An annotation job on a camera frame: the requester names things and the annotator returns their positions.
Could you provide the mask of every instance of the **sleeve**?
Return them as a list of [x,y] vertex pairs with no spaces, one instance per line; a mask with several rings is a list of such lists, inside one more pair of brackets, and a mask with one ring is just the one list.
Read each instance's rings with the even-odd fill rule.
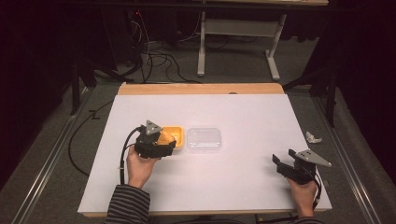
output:
[[146,224],[149,203],[149,194],[142,189],[117,185],[108,206],[105,223]]
[[293,224],[324,224],[324,222],[320,221],[319,219],[317,219],[315,217],[302,217],[302,218],[295,220],[292,223]]

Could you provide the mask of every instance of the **hand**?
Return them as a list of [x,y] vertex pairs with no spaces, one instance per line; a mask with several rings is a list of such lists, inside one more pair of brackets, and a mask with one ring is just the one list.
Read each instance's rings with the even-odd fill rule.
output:
[[134,146],[129,147],[128,158],[127,158],[127,167],[128,167],[128,176],[129,181],[128,185],[142,189],[146,182],[149,180],[151,176],[152,169],[154,167],[155,162],[158,158],[155,159],[144,159],[139,157],[136,151],[134,151]]
[[304,185],[299,185],[291,179],[288,179],[288,182],[291,186],[291,197],[295,203],[298,217],[313,217],[313,202],[317,192],[317,184],[310,181]]

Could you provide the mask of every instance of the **white board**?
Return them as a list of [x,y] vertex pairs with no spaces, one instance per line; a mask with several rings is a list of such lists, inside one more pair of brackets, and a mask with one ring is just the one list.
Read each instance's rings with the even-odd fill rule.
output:
[[[289,148],[308,149],[286,94],[118,95],[88,180],[80,213],[106,212],[120,183],[120,154],[129,132],[149,119],[160,126],[216,127],[217,153],[184,144],[155,164],[143,190],[151,213],[293,209],[290,187],[272,155],[292,165]],[[130,143],[138,136],[134,134]],[[317,209],[331,209],[325,189]]]

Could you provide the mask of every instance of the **orange container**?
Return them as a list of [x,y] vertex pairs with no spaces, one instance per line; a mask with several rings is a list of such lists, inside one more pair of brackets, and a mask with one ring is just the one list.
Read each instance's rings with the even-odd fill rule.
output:
[[163,131],[168,132],[175,137],[176,147],[174,150],[181,149],[184,141],[183,129],[179,126],[163,126]]

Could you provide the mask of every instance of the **clear plastic container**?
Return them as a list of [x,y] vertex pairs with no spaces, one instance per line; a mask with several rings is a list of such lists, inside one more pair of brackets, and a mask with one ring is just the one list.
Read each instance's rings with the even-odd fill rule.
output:
[[221,148],[221,135],[217,128],[191,128],[187,132],[189,151],[215,153]]

